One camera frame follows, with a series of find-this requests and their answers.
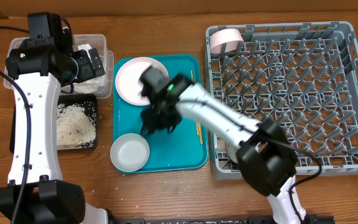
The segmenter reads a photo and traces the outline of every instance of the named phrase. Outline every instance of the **teal tray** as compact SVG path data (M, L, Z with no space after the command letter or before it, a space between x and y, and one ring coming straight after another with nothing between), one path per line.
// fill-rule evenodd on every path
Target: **teal tray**
M160 61L167 68L169 76L173 78L178 73L191 78L191 70L196 82L201 82L200 66L192 55L162 55L151 57ZM133 58L124 58L114 66L115 80L118 70L127 61ZM123 134L140 134L142 119L140 112L148 106L135 106L124 101L113 85L112 110L112 140L113 142ZM201 127L203 144L197 136L196 123L183 118L173 133L167 130L156 131L150 136L144 136L150 146L150 156L140 170L131 173L147 173L171 170L197 169L202 167L208 159L208 145L206 129Z

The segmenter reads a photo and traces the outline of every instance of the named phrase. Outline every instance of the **clear plastic container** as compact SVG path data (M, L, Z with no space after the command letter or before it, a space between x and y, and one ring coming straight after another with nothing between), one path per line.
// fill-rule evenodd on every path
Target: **clear plastic container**
M27 37L20 37L13 39L7 55L9 56L9 53L12 49L18 48L26 38ZM74 40L74 50L78 50L78 46L83 44L90 44L92 48L96 48L99 52L104 70L106 71L106 74L103 77L88 80L84 83L74 84L74 94L92 93L96 95L98 99L109 98L112 88L112 69L114 66L114 57L112 52L107 49L105 36L102 34L77 34L74 35ZM6 80L4 80L4 87L10 90L12 89L12 85ZM64 86L62 87L62 90L70 91L70 86Z

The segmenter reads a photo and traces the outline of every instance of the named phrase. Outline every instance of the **wooden tabletop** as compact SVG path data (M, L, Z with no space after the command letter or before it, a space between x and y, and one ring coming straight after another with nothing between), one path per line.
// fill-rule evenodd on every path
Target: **wooden tabletop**
M104 34L114 61L125 57L192 54L203 64L205 30L213 25L275 22L349 21L358 40L358 12L293 12L196 16L69 18L75 34ZM27 29L26 19L0 20L0 26ZM23 34L0 30L0 69L11 40ZM118 218L229 218L268 215L271 208L243 180L216 180L209 162L198 170L122 175L109 158L112 97L99 101L99 144L92 151L59 152L64 181L78 184L86 201L109 208ZM13 92L0 77L0 187L11 168L9 152ZM336 223L358 223L358 176L320 177L297 187L310 214L334 215ZM9 220L0 213L0 223Z

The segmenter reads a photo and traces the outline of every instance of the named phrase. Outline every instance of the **gray dish rack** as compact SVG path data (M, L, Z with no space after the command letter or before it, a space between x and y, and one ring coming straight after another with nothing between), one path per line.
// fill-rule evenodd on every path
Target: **gray dish rack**
M211 54L209 38L235 28L244 44ZM252 118L280 122L289 142L315 154L323 175L358 174L358 45L348 22L212 26L206 30L206 88ZM211 172L240 179L227 144L208 135ZM318 166L298 155L298 174Z

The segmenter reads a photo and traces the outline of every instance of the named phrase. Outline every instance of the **chopstick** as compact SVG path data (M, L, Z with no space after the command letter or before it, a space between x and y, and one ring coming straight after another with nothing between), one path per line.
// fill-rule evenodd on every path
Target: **chopstick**
M193 71L190 70L190 72L191 72L191 81L193 83L196 83L196 80L193 77ZM201 132L201 123L198 121L196 121L196 130L197 130L197 136L200 137L200 144L203 144L203 133Z

